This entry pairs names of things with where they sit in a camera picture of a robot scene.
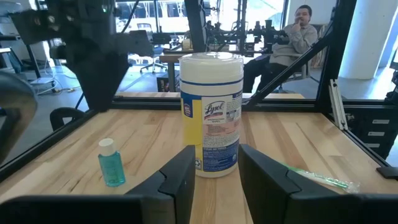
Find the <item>butcher block table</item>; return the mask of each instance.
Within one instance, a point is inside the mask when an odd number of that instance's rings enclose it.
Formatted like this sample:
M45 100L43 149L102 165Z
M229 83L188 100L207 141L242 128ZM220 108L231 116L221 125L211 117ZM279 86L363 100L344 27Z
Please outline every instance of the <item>butcher block table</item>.
M31 194L125 194L183 148L180 111L99 113L0 184L0 202ZM378 165L320 113L243 112L240 143L290 166L359 183L362 193L396 194ZM98 142L114 139L126 183L105 186ZM339 189L329 187L339 193ZM196 177L191 223L252 223L239 170L217 179Z
M248 99L252 96L252 93L243 93L242 98ZM116 96L121 97L156 97L156 98L180 98L180 93L176 92L118 92ZM266 96L266 99L305 99L300 93L270 93Z

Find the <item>product label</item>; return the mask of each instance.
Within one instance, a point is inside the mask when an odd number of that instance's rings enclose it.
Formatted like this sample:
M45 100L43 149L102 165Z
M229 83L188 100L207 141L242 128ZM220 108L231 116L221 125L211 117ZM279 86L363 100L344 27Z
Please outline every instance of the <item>product label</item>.
M216 172L236 163L242 92L202 97L203 171Z
M238 160L242 92L198 96L181 92L184 144L195 145L195 167L218 172Z

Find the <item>hand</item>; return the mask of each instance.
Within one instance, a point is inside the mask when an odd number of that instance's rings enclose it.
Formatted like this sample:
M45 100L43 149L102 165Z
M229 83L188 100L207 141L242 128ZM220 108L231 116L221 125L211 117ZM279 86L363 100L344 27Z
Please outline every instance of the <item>hand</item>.
M292 27L292 32L298 32L301 29L300 20L297 20Z

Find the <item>clear plastic wrapper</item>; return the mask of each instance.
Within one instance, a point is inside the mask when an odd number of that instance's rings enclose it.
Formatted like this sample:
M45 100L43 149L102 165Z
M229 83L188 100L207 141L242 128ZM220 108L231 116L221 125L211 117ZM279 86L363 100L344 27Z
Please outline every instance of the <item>clear plastic wrapper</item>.
M330 186L338 187L340 189L343 189L345 192L350 193L350 194L357 194L359 193L359 183L352 183L352 182L347 182L347 181L342 181L342 180L337 180L331 177L325 177L324 175L316 174L313 172L305 171L302 169L294 168L291 166L288 166L284 164L286 167L288 167L290 170L295 171L296 173L321 184L327 184Z

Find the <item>blue liquid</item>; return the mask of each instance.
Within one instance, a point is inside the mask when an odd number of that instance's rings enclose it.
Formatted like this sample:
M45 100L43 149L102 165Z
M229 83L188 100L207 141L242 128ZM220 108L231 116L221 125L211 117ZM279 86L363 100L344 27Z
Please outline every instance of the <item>blue liquid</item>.
M117 187L125 183L126 178L124 177L120 152L116 151L110 156L103 156L99 154L98 159L105 184L108 187Z

